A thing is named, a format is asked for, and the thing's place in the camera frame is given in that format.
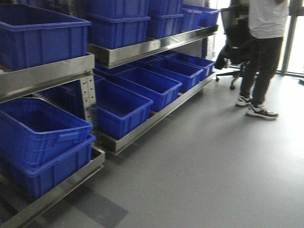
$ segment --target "sneaker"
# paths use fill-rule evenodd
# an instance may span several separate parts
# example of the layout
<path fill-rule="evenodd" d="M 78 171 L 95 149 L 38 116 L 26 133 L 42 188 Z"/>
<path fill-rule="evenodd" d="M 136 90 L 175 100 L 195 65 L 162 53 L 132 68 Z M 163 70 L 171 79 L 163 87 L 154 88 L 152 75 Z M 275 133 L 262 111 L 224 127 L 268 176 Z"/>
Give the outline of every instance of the sneaker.
<path fill-rule="evenodd" d="M 248 104 L 250 104 L 250 102 L 251 102 L 251 97 L 246 98 L 244 96 L 239 95 L 238 99 L 237 99 L 237 102 L 236 102 L 236 106 L 245 107 Z"/>
<path fill-rule="evenodd" d="M 265 120 L 275 120 L 279 114 L 267 110 L 262 104 L 259 104 L 257 107 L 254 107 L 253 104 L 249 105 L 246 115 L 259 117 Z"/>

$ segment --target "crate rim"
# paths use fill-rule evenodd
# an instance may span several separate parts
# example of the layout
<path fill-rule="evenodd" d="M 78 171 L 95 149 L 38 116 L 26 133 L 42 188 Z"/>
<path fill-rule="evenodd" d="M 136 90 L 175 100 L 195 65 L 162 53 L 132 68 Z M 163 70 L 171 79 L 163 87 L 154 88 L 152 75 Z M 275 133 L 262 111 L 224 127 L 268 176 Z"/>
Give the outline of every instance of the crate rim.
<path fill-rule="evenodd" d="M 7 6 L 7 4 L 0 4 L 0 7 L 6 7 L 9 8 L 11 6 Z M 68 28 L 68 27 L 78 27 L 78 26 L 90 26 L 91 22 L 85 19 L 81 19 L 81 18 L 76 18 L 76 17 L 72 17 L 70 15 L 66 15 L 63 13 L 58 13 L 58 12 L 54 12 L 48 9 L 42 9 L 42 8 L 38 8 L 38 7 L 34 7 L 34 6 L 28 6 L 28 5 L 24 5 L 24 4 L 20 4 L 20 6 L 14 5 L 14 7 L 19 7 L 19 8 L 32 8 L 32 9 L 36 9 L 38 11 L 46 11 L 49 12 L 53 15 L 61 15 L 63 17 L 66 18 L 71 18 L 75 21 L 71 21 L 71 22 L 59 22 L 59 23 L 44 23 L 44 24 L 32 24 L 32 25 L 11 25 L 5 22 L 0 21 L 0 28 L 4 28 L 6 30 L 9 31 L 29 31 L 29 30 L 37 30 L 37 29 L 59 29 L 59 28 Z"/>
<path fill-rule="evenodd" d="M 50 102 L 46 101 L 46 100 L 43 100 L 41 98 L 38 98 L 38 97 L 21 97 L 21 98 L 17 98 L 15 100 L 19 100 L 19 99 L 37 99 L 37 100 L 41 100 L 43 102 L 46 102 L 48 105 L 51 105 L 55 108 L 58 108 L 57 106 L 51 104 Z M 33 133 L 33 134 L 36 134 L 36 135 L 47 135 L 47 134 L 53 134 L 53 133 L 64 133 L 64 132 L 67 132 L 67 131 L 72 131 L 72 130 L 75 130 L 75 129 L 85 129 L 85 128 L 92 128 L 93 125 L 92 123 L 88 122 L 88 121 L 85 121 L 61 108 L 58 108 L 60 109 L 60 111 L 66 113 L 67 115 L 69 116 L 72 116 L 73 118 L 77 119 L 78 121 L 82 121 L 83 123 L 85 123 L 86 125 L 85 126 L 80 126 L 80 127 L 73 127 L 73 128 L 68 128 L 68 129 L 62 129 L 62 130 L 54 130 L 54 131 L 47 131 L 47 132 L 36 132 L 34 131 L 33 129 L 29 128 L 28 126 L 24 125 L 23 123 L 19 122 L 18 120 L 16 120 L 15 118 L 13 118 L 12 116 L 10 116 L 9 114 L 7 114 L 6 112 L 0 110 L 0 113 L 2 113 L 3 115 L 7 116 L 9 118 L 10 121 L 12 121 L 13 123 L 18 123 L 18 124 L 21 124 L 22 126 L 24 126 L 28 131 L 30 131 L 30 133 Z"/>

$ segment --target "plastic crate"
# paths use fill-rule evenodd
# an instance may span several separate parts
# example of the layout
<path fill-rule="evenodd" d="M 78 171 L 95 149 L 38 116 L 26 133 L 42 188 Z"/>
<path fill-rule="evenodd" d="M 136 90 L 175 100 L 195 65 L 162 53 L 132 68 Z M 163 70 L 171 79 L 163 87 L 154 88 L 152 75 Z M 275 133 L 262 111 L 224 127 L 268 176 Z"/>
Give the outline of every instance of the plastic crate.
<path fill-rule="evenodd" d="M 88 13 L 92 22 L 91 42 L 109 49 L 121 48 L 146 40 L 150 17 L 111 19 Z"/>
<path fill-rule="evenodd" d="M 29 6 L 35 6 L 43 9 L 49 8 L 49 3 L 47 0 L 18 0 L 19 4 L 25 4 Z"/>
<path fill-rule="evenodd" d="M 37 199 L 90 162 L 94 140 L 95 136 L 89 134 L 82 143 L 36 169 L 26 170 L 9 162 L 9 176 L 31 198 Z"/>
<path fill-rule="evenodd" d="M 120 139 L 149 117 L 152 100 L 106 80 L 95 83 L 101 131 Z"/>
<path fill-rule="evenodd" d="M 210 27 L 210 26 L 215 26 L 217 24 L 219 12 L 220 12 L 219 9 L 212 9 L 212 8 L 191 6 L 191 5 L 183 5 L 183 7 L 192 10 L 194 9 L 194 10 L 202 11 L 199 19 L 200 27 Z"/>
<path fill-rule="evenodd" d="M 87 0 L 87 12 L 107 18 L 131 18 L 148 15 L 149 0 Z"/>
<path fill-rule="evenodd" d="M 12 70 L 86 55 L 90 21 L 27 5 L 0 5 L 0 64 Z"/>
<path fill-rule="evenodd" d="M 150 0 L 149 16 L 180 14 L 183 0 Z"/>
<path fill-rule="evenodd" d="M 178 53 L 178 52 L 172 51 L 172 50 L 167 50 L 167 51 L 157 53 L 156 56 L 166 57 L 166 56 L 170 56 L 170 55 L 175 54 L 175 53 Z"/>
<path fill-rule="evenodd" d="M 129 69 L 132 69 L 134 68 L 133 66 L 129 65 L 129 64 L 123 64 L 123 65 L 120 65 L 120 66 L 116 66 L 114 68 L 111 68 L 111 69 L 108 69 L 106 67 L 103 67 L 101 65 L 98 65 L 98 64 L 95 64 L 95 69 L 98 69 L 98 70 L 101 70 L 107 74 L 110 74 L 110 75 L 115 75 L 117 73 L 120 73 L 122 71 L 125 71 L 125 70 L 129 70 Z"/>
<path fill-rule="evenodd" d="M 139 60 L 136 60 L 136 61 L 133 61 L 131 63 L 128 63 L 129 65 L 131 66 L 134 66 L 134 67 L 145 67 L 147 64 L 149 64 L 151 61 L 154 61 L 156 59 L 159 59 L 160 56 L 148 56 L 148 57 L 145 57 L 145 58 L 141 58 Z"/>
<path fill-rule="evenodd" d="M 155 39 L 169 37 L 180 32 L 179 20 L 183 14 L 155 16 L 148 22 L 147 36 Z"/>
<path fill-rule="evenodd" d="M 180 31 L 188 32 L 196 30 L 199 26 L 199 20 L 202 11 L 182 8 L 182 13 L 184 14 L 184 17 L 180 20 Z"/>
<path fill-rule="evenodd" d="M 213 62 L 211 60 L 199 58 L 199 57 L 195 57 L 195 56 L 190 56 L 190 55 L 186 55 L 183 53 L 176 53 L 176 54 L 172 54 L 167 57 L 170 59 L 175 59 L 175 60 L 185 62 L 185 63 L 191 64 L 193 66 L 204 69 L 204 72 L 201 75 L 200 80 L 204 80 L 206 77 L 211 75 L 213 66 L 215 65 L 215 62 Z"/>
<path fill-rule="evenodd" d="M 42 99 L 18 98 L 0 104 L 0 156 L 37 168 L 86 140 L 91 129 L 91 123 Z"/>
<path fill-rule="evenodd" d="M 184 76 L 189 76 L 191 78 L 193 77 L 194 81 L 191 82 L 190 88 L 200 82 L 201 76 L 204 73 L 204 69 L 202 68 L 168 58 L 157 59 L 152 61 L 150 64 Z"/>
<path fill-rule="evenodd" d="M 80 118 L 83 117 L 83 101 L 81 97 L 81 89 L 78 81 L 59 85 L 51 89 L 38 92 L 45 98 L 63 107 L 69 113 Z"/>
<path fill-rule="evenodd" d="M 126 79 L 117 78 L 120 86 L 153 100 L 151 110 L 156 112 L 174 101 L 181 87 L 181 82 L 139 67 L 116 76 Z"/>

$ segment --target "stacked crates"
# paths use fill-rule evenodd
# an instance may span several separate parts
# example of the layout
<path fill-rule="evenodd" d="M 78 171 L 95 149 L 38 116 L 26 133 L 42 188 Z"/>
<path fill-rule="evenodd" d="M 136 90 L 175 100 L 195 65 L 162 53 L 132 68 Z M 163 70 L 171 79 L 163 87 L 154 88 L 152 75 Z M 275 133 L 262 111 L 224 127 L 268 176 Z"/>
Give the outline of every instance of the stacked crates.
<path fill-rule="evenodd" d="M 90 41 L 109 49 L 146 39 L 148 0 L 88 0 L 87 17 L 92 22 Z"/>
<path fill-rule="evenodd" d="M 147 36 L 163 38 L 180 32 L 182 0 L 150 0 Z"/>
<path fill-rule="evenodd" d="M 91 159 L 92 125 L 39 98 L 0 104 L 0 171 L 37 199 Z"/>

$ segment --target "perforated metal post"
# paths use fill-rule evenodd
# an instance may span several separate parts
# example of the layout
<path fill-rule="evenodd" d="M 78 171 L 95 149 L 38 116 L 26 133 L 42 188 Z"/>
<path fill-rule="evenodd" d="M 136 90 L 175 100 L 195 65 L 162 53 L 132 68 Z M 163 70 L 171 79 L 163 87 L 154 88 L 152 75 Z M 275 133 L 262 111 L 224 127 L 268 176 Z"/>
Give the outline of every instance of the perforated metal post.
<path fill-rule="evenodd" d="M 84 106 L 84 118 L 91 122 L 93 126 L 97 125 L 97 114 L 96 114 L 96 96 L 94 86 L 94 76 L 88 76 L 81 78 L 80 87 L 82 93 L 82 101 Z"/>

